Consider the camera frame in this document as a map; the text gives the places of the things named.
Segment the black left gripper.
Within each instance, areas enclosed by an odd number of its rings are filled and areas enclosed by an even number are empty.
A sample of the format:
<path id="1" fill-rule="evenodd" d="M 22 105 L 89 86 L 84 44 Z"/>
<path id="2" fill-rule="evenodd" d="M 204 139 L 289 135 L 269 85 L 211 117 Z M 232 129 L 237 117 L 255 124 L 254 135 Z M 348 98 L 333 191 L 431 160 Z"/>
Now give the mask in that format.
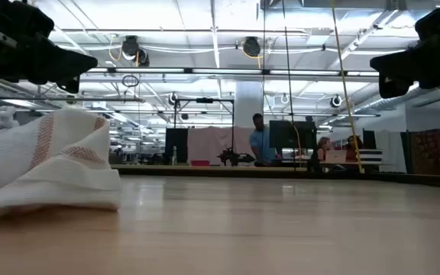
<path id="1" fill-rule="evenodd" d="M 47 82 L 71 94 L 79 76 L 97 67 L 95 57 L 64 50 L 48 40 L 54 22 L 27 2 L 0 0 L 0 78 Z"/>

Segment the white towel with stripes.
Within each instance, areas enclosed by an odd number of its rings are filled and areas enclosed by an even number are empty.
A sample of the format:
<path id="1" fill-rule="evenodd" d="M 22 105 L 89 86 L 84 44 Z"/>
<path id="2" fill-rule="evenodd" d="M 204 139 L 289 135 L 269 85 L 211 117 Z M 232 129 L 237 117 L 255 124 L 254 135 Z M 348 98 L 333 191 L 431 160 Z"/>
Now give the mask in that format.
<path id="1" fill-rule="evenodd" d="M 77 109 L 0 124 L 0 217 L 48 206 L 119 209 L 109 149 L 108 121 Z"/>

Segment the white robot figure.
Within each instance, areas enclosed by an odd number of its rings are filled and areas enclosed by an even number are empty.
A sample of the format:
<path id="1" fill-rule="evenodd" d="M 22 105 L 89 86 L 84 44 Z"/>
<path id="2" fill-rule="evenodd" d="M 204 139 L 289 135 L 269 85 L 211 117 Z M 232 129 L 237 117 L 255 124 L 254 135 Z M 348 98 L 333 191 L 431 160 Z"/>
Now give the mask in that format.
<path id="1" fill-rule="evenodd" d="M 20 125 L 15 119 L 16 111 L 14 106 L 3 105 L 0 107 L 0 129 L 16 128 Z"/>

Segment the white curtain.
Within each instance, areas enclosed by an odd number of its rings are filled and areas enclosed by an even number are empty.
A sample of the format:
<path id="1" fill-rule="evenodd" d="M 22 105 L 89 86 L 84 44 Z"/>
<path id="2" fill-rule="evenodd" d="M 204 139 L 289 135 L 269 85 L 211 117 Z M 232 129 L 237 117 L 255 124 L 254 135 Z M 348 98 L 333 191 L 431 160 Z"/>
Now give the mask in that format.
<path id="1" fill-rule="evenodd" d="M 403 143 L 399 132 L 376 131 L 377 149 L 382 151 L 380 172 L 406 173 Z"/>

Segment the black and white striped box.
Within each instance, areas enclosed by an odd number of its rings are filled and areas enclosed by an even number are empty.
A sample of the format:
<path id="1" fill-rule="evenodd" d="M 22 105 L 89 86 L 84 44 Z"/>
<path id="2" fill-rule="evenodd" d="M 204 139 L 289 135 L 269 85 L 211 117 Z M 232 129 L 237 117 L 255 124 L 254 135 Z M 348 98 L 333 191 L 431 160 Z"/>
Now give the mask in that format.
<path id="1" fill-rule="evenodd" d="M 378 149 L 363 149 L 359 151 L 357 159 L 362 164 L 380 165 L 383 163 L 383 151 Z"/>

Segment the patterned hanging rug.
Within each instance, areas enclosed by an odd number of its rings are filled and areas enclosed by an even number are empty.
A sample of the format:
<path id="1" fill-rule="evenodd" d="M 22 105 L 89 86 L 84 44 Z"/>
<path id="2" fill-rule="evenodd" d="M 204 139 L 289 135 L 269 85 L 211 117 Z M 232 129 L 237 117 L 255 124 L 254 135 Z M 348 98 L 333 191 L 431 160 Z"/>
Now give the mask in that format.
<path id="1" fill-rule="evenodd" d="M 412 171 L 440 176 L 440 129 L 412 132 Z"/>

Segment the person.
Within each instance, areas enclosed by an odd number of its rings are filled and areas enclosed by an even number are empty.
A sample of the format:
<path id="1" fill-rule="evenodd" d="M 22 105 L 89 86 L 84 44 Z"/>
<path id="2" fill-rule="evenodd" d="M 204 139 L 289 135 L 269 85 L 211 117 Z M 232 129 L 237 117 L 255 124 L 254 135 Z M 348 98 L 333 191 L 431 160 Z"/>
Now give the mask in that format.
<path id="1" fill-rule="evenodd" d="M 264 124 L 264 117 L 255 113 L 252 117 L 254 130 L 249 137 L 249 144 L 254 154 L 254 165 L 256 167 L 268 167 L 274 164 L 277 153 L 270 146 L 270 130 Z"/>
<path id="2" fill-rule="evenodd" d="M 328 137 L 321 137 L 317 143 L 317 157 L 320 161 L 325 161 L 327 152 L 331 150 L 331 141 Z"/>
<path id="3" fill-rule="evenodd" d="M 348 142 L 345 145 L 346 150 L 346 161 L 347 162 L 356 162 L 358 160 L 358 150 L 364 148 L 363 142 L 359 136 L 350 136 L 348 137 Z"/>

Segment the silver laptop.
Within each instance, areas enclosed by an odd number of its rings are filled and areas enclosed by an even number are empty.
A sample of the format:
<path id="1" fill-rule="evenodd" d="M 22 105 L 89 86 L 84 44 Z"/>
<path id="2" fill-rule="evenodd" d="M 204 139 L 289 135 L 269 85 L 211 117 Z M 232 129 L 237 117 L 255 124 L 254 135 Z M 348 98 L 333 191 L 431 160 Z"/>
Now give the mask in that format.
<path id="1" fill-rule="evenodd" d="M 340 164 L 345 163 L 347 158 L 346 150 L 327 150 L 325 154 L 325 162 Z"/>

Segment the black computer monitor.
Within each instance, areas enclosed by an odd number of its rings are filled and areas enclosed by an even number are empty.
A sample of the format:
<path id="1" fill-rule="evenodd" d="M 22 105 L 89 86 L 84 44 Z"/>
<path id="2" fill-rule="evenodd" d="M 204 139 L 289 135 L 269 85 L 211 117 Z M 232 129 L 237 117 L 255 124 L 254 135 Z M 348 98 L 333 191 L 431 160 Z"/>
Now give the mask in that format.
<path id="1" fill-rule="evenodd" d="M 316 149 L 316 127 L 309 121 L 270 121 L 270 147 L 282 149 Z"/>

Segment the black upright panel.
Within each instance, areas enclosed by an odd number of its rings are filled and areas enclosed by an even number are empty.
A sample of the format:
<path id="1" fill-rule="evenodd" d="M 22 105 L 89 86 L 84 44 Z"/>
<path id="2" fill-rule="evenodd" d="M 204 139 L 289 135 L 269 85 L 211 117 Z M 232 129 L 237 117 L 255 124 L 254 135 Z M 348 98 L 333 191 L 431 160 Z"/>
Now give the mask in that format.
<path id="1" fill-rule="evenodd" d="M 188 129 L 187 128 L 167 128 L 165 155 L 172 161 L 176 156 L 177 163 L 186 163 L 188 160 Z"/>

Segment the white building column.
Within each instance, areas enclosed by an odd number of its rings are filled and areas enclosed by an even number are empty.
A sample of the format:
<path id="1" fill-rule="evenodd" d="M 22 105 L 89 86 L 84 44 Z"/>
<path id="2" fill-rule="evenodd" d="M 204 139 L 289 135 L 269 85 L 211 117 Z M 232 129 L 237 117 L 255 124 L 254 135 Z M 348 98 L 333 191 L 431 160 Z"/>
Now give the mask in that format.
<path id="1" fill-rule="evenodd" d="M 261 82 L 240 81 L 235 83 L 234 126 L 253 128 L 252 117 L 263 111 Z"/>

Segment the pink cloth backdrop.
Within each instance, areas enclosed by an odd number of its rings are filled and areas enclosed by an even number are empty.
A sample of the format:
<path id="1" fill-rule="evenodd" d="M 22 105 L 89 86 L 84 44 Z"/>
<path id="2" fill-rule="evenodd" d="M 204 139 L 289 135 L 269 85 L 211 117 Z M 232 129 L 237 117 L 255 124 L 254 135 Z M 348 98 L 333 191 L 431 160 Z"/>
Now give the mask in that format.
<path id="1" fill-rule="evenodd" d="M 237 154 L 254 156 L 249 144 L 253 128 L 190 128 L 187 137 L 187 162 L 207 160 L 210 165 L 223 166 L 218 157 L 223 150 L 233 147 Z"/>

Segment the long ceiling light strip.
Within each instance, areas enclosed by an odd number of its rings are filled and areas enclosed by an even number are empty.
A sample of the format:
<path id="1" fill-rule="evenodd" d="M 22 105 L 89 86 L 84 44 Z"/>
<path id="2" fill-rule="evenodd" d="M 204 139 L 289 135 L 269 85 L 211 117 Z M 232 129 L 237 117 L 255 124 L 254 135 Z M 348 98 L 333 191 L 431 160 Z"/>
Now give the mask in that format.
<path id="1" fill-rule="evenodd" d="M 208 75 L 275 75 L 275 76 L 379 76 L 375 71 L 344 71 L 337 70 L 262 70 L 262 69 L 209 69 L 209 68 L 121 68 L 98 67 L 87 73 L 161 73 L 161 74 L 208 74 Z"/>

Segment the black aluminium table frame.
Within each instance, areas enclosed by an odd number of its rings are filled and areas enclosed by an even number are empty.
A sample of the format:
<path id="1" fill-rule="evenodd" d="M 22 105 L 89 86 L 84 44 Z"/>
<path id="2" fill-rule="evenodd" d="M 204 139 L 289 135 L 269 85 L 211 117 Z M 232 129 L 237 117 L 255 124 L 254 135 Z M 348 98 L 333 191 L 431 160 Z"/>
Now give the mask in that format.
<path id="1" fill-rule="evenodd" d="M 313 173 L 285 167 L 183 167 L 114 165 L 120 174 L 225 178 L 360 180 L 440 187 L 440 176 L 404 173 Z"/>

